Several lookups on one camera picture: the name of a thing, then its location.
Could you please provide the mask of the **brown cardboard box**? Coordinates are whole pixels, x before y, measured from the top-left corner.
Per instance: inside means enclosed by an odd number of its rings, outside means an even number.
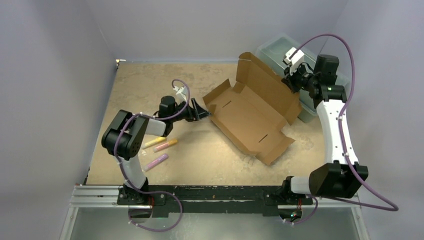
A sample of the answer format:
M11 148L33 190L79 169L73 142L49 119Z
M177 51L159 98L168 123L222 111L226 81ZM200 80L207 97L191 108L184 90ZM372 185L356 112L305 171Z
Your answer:
M210 120L224 135L265 165L294 142L282 130L301 113L300 95L251 52L239 56L234 85L227 79L202 99Z

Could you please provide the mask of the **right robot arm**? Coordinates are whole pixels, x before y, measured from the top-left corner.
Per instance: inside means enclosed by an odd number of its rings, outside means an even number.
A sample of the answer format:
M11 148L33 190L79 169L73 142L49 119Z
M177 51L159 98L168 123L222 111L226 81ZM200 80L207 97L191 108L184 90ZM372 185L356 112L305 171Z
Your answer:
M304 56L286 53L287 65L282 80L293 93L307 91L313 100L321 122L325 142L325 163L308 177L290 176L283 182L280 196L288 204L300 195L325 198L352 198L368 175L367 166L360 165L350 142L347 123L343 120L343 106L347 103L346 90L337 85L339 59L321 54L313 68Z

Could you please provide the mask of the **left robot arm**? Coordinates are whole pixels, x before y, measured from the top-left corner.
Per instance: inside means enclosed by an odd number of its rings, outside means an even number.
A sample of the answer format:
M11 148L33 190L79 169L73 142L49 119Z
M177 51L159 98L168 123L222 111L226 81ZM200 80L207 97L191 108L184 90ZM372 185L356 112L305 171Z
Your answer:
M138 205L149 199L148 179L138 158L145 135L167 137L175 122L197 122L210 115L194 98L177 103L170 95L161 98L157 116L148 117L142 113L119 110L104 132L101 145L115 157L124 177L122 196Z

